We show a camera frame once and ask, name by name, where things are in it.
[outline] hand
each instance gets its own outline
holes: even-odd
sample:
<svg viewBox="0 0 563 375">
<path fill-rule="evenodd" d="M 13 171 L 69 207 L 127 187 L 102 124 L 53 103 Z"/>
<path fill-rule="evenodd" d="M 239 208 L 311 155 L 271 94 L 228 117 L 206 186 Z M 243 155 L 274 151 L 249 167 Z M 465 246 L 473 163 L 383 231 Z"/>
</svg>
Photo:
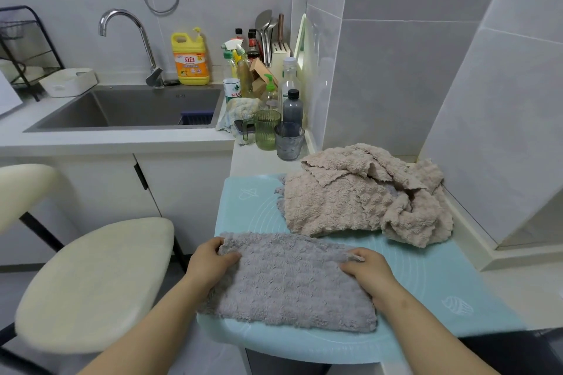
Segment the hand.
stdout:
<svg viewBox="0 0 563 375">
<path fill-rule="evenodd" d="M 207 294 L 221 280 L 227 269 L 240 259 L 238 252 L 217 255 L 217 250 L 223 241 L 223 237 L 214 237 L 199 245 L 187 266 L 185 278 L 204 294 Z"/>
<path fill-rule="evenodd" d="M 365 262 L 344 262 L 340 269 L 354 276 L 364 291 L 371 295 L 373 305 L 384 312 L 389 298 L 404 291 L 403 287 L 395 279 L 385 257 L 380 253 L 366 248 L 352 249 L 350 253 L 361 256 Z"/>
</svg>

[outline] chair backrest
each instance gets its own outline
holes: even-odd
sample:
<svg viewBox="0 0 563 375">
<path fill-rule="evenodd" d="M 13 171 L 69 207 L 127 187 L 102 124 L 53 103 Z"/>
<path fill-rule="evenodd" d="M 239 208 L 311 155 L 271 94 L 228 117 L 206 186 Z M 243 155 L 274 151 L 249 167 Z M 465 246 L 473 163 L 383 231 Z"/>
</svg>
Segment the chair backrest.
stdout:
<svg viewBox="0 0 563 375">
<path fill-rule="evenodd" d="M 0 234 L 53 187 L 58 172 L 47 165 L 0 167 Z"/>
</svg>

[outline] gray glass cup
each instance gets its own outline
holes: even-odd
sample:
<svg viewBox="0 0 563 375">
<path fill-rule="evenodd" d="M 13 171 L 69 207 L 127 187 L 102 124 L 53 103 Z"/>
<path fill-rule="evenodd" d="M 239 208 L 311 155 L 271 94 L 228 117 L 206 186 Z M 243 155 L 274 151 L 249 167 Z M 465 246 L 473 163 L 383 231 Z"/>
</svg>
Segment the gray glass cup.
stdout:
<svg viewBox="0 0 563 375">
<path fill-rule="evenodd" d="M 282 122 L 274 132 L 278 157 L 288 162 L 297 159 L 305 141 L 305 130 L 298 123 Z"/>
</svg>

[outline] faucet handle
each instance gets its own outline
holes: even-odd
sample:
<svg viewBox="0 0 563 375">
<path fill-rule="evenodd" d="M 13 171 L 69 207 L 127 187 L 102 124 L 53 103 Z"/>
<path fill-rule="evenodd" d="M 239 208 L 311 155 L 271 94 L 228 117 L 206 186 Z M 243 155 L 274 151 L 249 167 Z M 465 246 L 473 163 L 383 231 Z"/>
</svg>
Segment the faucet handle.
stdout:
<svg viewBox="0 0 563 375">
<path fill-rule="evenodd" d="M 161 74 L 162 69 L 160 67 L 155 67 L 149 77 L 146 78 L 145 83 L 151 87 L 164 87 L 165 83 L 160 76 Z"/>
</svg>

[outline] gray bottle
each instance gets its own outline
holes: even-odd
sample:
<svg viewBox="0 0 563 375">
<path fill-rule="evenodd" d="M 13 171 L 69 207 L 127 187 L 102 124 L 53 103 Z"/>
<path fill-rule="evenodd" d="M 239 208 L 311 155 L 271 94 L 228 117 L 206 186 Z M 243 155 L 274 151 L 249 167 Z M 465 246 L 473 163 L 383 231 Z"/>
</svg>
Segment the gray bottle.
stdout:
<svg viewBox="0 0 563 375">
<path fill-rule="evenodd" d="M 287 92 L 287 100 L 283 103 L 283 121 L 303 126 L 303 102 L 299 99 L 297 89 L 290 89 Z"/>
</svg>

